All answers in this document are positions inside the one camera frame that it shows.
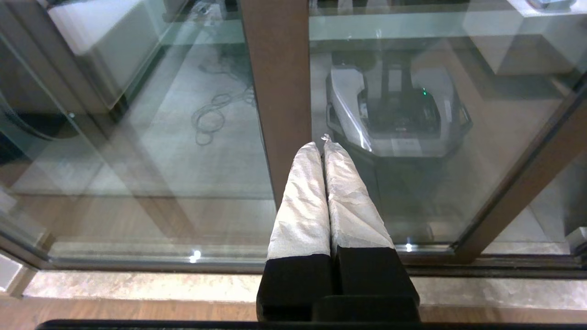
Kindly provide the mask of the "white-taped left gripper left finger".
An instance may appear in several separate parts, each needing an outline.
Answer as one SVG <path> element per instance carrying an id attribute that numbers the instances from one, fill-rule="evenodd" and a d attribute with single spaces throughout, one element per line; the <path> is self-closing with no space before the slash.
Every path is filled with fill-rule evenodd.
<path id="1" fill-rule="evenodd" d="M 310 321 L 333 294 L 331 224 L 321 154 L 314 142 L 296 153 L 270 237 L 256 295 L 259 321 Z"/>

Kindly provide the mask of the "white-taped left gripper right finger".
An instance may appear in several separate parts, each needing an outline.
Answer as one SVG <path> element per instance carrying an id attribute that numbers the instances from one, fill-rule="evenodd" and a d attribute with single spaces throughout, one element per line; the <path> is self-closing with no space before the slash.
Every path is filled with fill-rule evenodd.
<path id="1" fill-rule="evenodd" d="M 323 140 L 331 243 L 340 292 L 419 306 L 419 293 L 354 161 L 329 136 Z"/>

